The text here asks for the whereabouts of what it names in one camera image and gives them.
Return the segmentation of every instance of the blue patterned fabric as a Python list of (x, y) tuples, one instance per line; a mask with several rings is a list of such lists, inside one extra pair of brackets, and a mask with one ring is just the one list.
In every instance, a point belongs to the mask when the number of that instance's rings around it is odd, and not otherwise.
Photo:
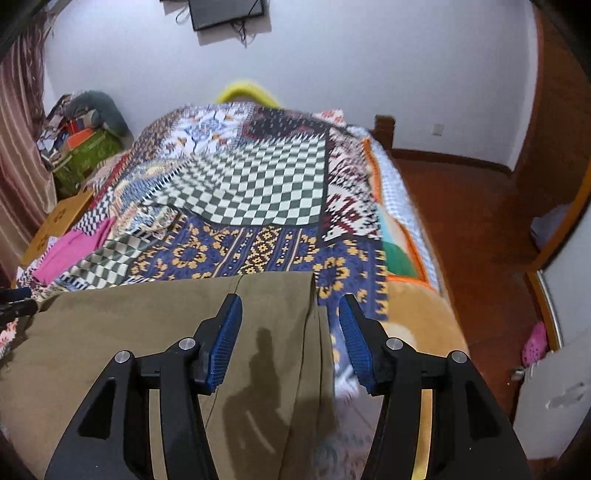
[(230, 277), (263, 271), (312, 271), (319, 305), (326, 306), (333, 340), (335, 377), (347, 383), (352, 372), (339, 325), (340, 298), (353, 293), (363, 312), (387, 319), (387, 271), (381, 242), (340, 238), (330, 245), (318, 240), (318, 226), (230, 227), (182, 212), (168, 234), (132, 260), (133, 282)]

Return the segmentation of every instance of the gray cloth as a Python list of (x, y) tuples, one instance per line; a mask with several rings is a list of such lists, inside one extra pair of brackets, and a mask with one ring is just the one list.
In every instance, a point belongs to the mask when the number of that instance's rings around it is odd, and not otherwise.
[(542, 250), (550, 241), (570, 209), (568, 205), (558, 205), (542, 217), (535, 217), (531, 222), (531, 236), (535, 246)]
[[(279, 272), (156, 281), (50, 300), (0, 371), (0, 422), (33, 474), (43, 477), (68, 422), (117, 351), (165, 350), (234, 292), (243, 319), (226, 378), (211, 397), (199, 397), (217, 472), (225, 480), (301, 480), (332, 428), (332, 349), (312, 274)], [(152, 459), (160, 480), (154, 403)]]
[(92, 127), (104, 127), (105, 130), (117, 137), (124, 137), (129, 133), (127, 123), (125, 123), (115, 102), (103, 92), (88, 90), (81, 93), (70, 100), (64, 114), (67, 118), (73, 119), (91, 110), (94, 110), (91, 120)]

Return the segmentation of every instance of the pile of clothes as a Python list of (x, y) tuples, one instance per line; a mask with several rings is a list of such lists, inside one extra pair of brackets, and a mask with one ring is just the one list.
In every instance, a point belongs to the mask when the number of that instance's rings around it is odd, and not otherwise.
[(104, 159), (122, 149), (129, 135), (123, 116), (107, 94), (63, 95), (47, 116), (37, 148), (53, 171), (60, 197), (77, 193), (81, 182)]

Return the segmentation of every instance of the curtain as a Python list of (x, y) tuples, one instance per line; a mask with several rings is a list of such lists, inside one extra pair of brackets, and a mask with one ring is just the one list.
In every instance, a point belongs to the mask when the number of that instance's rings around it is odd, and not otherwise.
[(46, 13), (36, 15), (0, 63), (0, 285), (56, 204), (36, 140), (43, 126)]

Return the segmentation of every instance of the patchwork quilt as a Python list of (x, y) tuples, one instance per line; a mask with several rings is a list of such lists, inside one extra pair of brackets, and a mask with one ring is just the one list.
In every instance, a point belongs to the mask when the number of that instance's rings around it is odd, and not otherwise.
[[(339, 299), (353, 293), (368, 317), (386, 321), (392, 277), (438, 289), (396, 175), (379, 144), (347, 126), (341, 111), (181, 108), (144, 130), (74, 226), (92, 234), (116, 217), (104, 246), (49, 286), (28, 284), (41, 301), (144, 281), (312, 271), (328, 311), (335, 396), (347, 405), (362, 389), (345, 349)], [(15, 335), (16, 322), (0, 335), (0, 356)], [(366, 458), (371, 438), (354, 438), (343, 428), (322, 446), (328, 457), (316, 459), (317, 476), (360, 473), (325, 468), (334, 456)]]

